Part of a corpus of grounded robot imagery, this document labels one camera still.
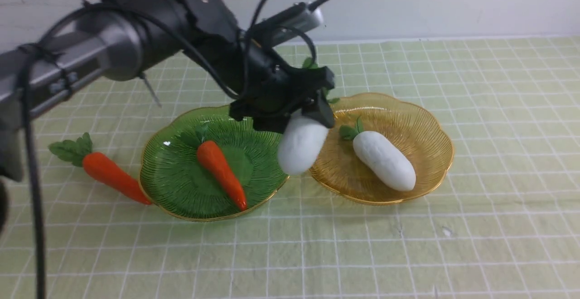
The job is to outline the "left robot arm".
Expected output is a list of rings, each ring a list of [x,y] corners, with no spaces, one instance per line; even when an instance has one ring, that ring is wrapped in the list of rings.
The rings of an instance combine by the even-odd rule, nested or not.
[[[328,129],[326,67],[296,68],[274,47],[322,24],[328,0],[296,3],[246,29],[224,0],[100,0],[60,19],[37,43],[1,55],[1,175],[23,179],[17,132],[100,77],[124,82],[179,52],[205,69],[234,101],[229,115],[282,133],[296,111]]]

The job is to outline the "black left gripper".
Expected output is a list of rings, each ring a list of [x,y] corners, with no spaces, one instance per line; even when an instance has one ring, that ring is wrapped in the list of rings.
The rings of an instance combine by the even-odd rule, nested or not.
[[[248,78],[244,78],[244,55],[235,43],[206,41],[199,45],[220,80],[238,99],[229,106],[231,118],[252,119],[256,131],[283,134],[290,112],[303,106],[303,116],[334,128],[335,117],[325,96],[316,96],[322,88],[335,87],[335,75],[328,67],[295,68],[273,49],[251,45]]]

